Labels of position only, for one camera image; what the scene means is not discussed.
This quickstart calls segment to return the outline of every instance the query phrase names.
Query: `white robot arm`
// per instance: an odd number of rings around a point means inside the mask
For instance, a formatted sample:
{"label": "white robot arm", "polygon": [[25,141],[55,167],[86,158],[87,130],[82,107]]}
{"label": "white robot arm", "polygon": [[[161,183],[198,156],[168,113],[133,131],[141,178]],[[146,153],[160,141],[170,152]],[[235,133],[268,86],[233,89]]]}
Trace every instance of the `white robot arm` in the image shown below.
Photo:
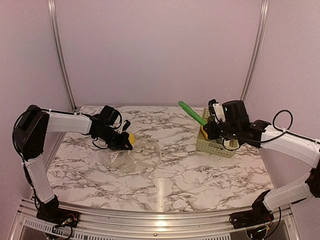
{"label": "white robot arm", "polygon": [[209,102],[210,120],[203,129],[208,139],[236,139],[240,146],[249,144],[256,148],[274,150],[309,165],[312,170],[303,177],[277,189],[263,192],[252,204],[252,210],[235,212],[230,215],[230,222],[235,229],[264,224],[273,220],[273,210],[300,202],[306,198],[320,197],[320,142],[316,139],[298,135],[289,129],[279,129],[273,123],[256,120],[249,121],[244,102],[229,101],[223,104],[215,100]]}
{"label": "white robot arm", "polygon": [[[279,136],[282,132],[276,130],[273,126],[266,127],[262,133],[261,141],[272,139]],[[273,141],[262,143],[261,148],[274,150],[297,160],[308,164],[311,168],[316,169],[320,160],[320,144],[316,140],[311,142],[306,137],[297,137],[295,135],[285,134]],[[271,190],[263,200],[265,207],[272,211],[286,204],[295,203],[300,200],[314,197],[308,185],[310,174],[275,190]]]}
{"label": "white robot arm", "polygon": [[[118,118],[118,127],[113,127]],[[72,227],[77,226],[79,219],[78,212],[59,208],[58,198],[50,186],[43,157],[46,133],[90,135],[93,139],[105,141],[110,149],[130,150],[132,145],[126,132],[130,122],[124,122],[120,133],[116,129],[121,124],[121,114],[110,106],[105,106],[99,114],[88,115],[40,109],[31,105],[20,115],[13,127],[12,141],[22,157],[25,176],[34,190],[37,218],[61,224],[73,216],[68,222]]]}

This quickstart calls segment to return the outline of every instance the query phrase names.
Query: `marble surface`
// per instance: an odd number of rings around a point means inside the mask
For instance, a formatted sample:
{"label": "marble surface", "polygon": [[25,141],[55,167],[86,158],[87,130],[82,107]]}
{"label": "marble surface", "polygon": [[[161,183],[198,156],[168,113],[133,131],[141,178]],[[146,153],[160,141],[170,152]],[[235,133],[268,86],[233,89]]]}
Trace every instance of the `marble surface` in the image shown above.
{"label": "marble surface", "polygon": [[[82,107],[81,112],[101,109]],[[244,145],[232,158],[196,151],[199,124],[181,108],[117,109],[131,121],[128,131],[137,139],[157,140],[161,162],[124,172],[108,164],[103,158],[108,150],[93,146],[89,136],[67,133],[47,174],[60,201],[129,211],[209,211],[249,206],[274,188],[254,147]],[[146,154],[159,160],[154,152]]]}

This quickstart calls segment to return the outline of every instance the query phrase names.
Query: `plastic basket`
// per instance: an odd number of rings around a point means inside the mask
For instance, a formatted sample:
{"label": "plastic basket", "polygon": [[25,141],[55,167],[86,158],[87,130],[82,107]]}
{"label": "plastic basket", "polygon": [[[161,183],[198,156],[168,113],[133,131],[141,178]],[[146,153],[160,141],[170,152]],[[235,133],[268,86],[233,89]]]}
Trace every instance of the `plastic basket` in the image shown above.
{"label": "plastic basket", "polygon": [[[209,117],[210,117],[209,110],[205,108],[203,110],[202,119],[207,121]],[[237,149],[238,147],[239,147],[239,143],[235,139],[230,140],[229,146],[227,146],[227,148],[230,150]],[[198,138],[196,141],[196,149],[198,151],[206,152],[209,154],[216,154],[216,155],[220,155],[227,158],[231,158],[233,155],[235,155],[235,152],[236,152],[236,151],[226,150],[222,145],[222,139],[207,140],[204,137],[201,131],[201,128],[199,129]]]}

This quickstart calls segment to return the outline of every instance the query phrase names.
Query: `green brush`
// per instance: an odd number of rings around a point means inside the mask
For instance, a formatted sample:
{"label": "green brush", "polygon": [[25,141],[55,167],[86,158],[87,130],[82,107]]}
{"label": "green brush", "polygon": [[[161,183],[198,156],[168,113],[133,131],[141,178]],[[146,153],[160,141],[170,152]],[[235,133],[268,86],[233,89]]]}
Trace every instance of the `green brush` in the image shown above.
{"label": "green brush", "polygon": [[198,115],[198,113],[196,113],[195,111],[192,110],[191,107],[189,107],[187,104],[185,104],[183,101],[179,101],[179,106],[182,107],[182,109],[190,116],[192,117],[194,120],[196,120],[198,123],[200,123],[202,126],[206,125],[207,122],[205,120],[202,119],[202,117],[200,117]]}

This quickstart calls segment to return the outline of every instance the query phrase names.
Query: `pink wall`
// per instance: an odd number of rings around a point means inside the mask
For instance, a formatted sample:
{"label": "pink wall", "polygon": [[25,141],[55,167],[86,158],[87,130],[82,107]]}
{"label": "pink wall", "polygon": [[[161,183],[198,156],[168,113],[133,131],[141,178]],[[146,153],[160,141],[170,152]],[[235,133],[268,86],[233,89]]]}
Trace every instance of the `pink wall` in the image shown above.
{"label": "pink wall", "polygon": [[[69,110],[54,48],[46,0],[0,1],[0,233],[7,239],[21,197],[30,187],[11,131],[30,104]],[[50,151],[57,135],[48,135]]]}
{"label": "pink wall", "polygon": [[[265,39],[246,106],[251,120],[272,121],[281,109],[294,115],[292,131],[320,138],[320,1],[271,1]],[[288,118],[278,124],[285,127]],[[261,150],[277,187],[307,173],[305,164]],[[320,199],[292,206],[303,240],[319,239]]]}
{"label": "pink wall", "polygon": [[57,0],[78,105],[205,106],[240,97],[260,0]]}

